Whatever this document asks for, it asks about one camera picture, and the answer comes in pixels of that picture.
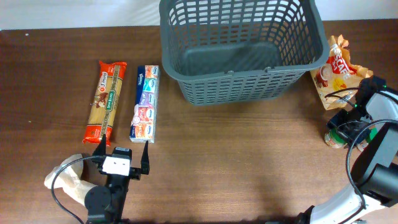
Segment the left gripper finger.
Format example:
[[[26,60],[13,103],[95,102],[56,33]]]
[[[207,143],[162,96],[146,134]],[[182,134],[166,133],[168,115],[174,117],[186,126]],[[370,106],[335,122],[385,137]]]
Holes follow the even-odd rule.
[[[149,142],[146,141],[144,150],[142,152],[142,157],[141,157],[141,174],[143,174],[143,175],[149,175],[149,172],[150,172],[148,149],[149,149]]]
[[[103,134],[100,143],[92,153],[92,156],[105,156],[106,155],[106,135]]]

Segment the green bottle with label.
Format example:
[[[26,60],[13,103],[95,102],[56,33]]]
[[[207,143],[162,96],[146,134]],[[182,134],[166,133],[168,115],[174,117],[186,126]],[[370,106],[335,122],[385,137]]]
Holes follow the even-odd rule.
[[[346,142],[337,135],[336,129],[329,130],[324,137],[325,143],[335,149],[346,146]]]

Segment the orange coffee sachet bag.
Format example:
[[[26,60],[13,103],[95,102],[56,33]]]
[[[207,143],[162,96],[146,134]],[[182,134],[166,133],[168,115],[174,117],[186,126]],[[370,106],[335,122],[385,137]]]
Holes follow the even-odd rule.
[[[324,109],[344,108],[355,95],[355,87],[374,72],[351,63],[349,41],[342,35],[331,36],[328,60],[310,72]]]

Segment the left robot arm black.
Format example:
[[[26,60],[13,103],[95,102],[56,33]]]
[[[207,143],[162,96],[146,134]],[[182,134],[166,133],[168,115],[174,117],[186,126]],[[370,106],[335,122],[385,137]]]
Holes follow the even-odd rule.
[[[130,220],[123,218],[124,204],[128,193],[129,182],[140,180],[142,175],[150,172],[146,142],[140,167],[131,167],[132,150],[115,147],[111,154],[106,153],[106,137],[102,137],[93,152],[92,161],[97,165],[100,174],[106,176],[106,183],[93,187],[85,195],[85,207],[88,211],[88,223],[125,224]]]

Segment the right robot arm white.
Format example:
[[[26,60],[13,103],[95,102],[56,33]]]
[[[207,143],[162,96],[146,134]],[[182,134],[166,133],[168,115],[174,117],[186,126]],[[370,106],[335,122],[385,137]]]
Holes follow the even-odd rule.
[[[348,147],[349,184],[327,202],[299,213],[295,223],[356,223],[368,213],[397,204],[397,91],[382,78],[361,80],[355,104],[328,122]]]

